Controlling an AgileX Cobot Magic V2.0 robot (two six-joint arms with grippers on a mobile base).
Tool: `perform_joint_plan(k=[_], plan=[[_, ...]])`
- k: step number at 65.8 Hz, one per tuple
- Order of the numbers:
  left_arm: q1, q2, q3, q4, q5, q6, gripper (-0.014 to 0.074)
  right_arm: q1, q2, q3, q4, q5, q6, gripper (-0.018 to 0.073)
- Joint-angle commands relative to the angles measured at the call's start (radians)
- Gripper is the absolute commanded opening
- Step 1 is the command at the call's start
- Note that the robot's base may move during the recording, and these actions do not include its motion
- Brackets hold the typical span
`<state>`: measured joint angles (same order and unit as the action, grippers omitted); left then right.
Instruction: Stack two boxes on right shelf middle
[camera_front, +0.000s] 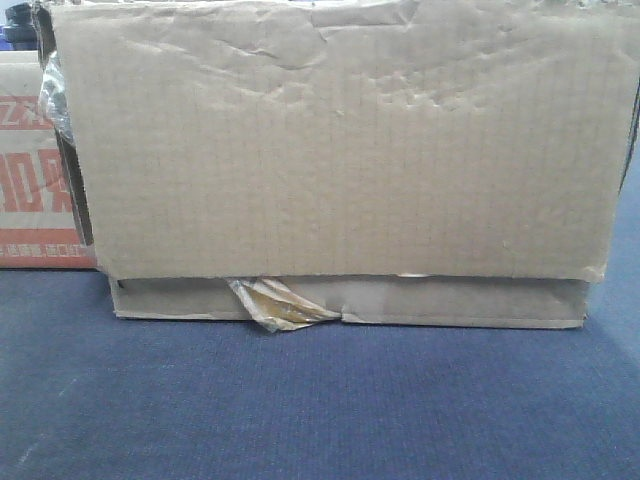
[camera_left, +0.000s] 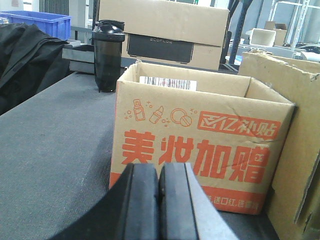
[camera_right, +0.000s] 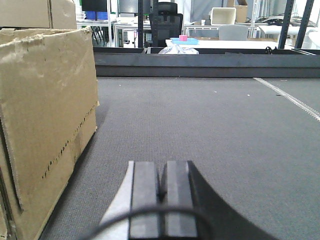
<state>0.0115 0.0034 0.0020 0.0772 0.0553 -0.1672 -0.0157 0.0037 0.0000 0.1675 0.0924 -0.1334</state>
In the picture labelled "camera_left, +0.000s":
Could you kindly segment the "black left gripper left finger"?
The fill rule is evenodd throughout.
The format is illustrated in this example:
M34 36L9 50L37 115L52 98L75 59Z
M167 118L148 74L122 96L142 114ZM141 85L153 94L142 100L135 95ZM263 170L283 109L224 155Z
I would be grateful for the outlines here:
M53 239L157 240L158 216L154 165L129 163L107 194Z

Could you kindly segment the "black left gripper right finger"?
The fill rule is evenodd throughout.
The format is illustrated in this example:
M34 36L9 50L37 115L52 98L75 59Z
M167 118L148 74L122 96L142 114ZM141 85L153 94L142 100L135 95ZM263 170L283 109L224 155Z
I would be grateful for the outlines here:
M166 163L159 178L162 240L236 240L198 183L190 163Z

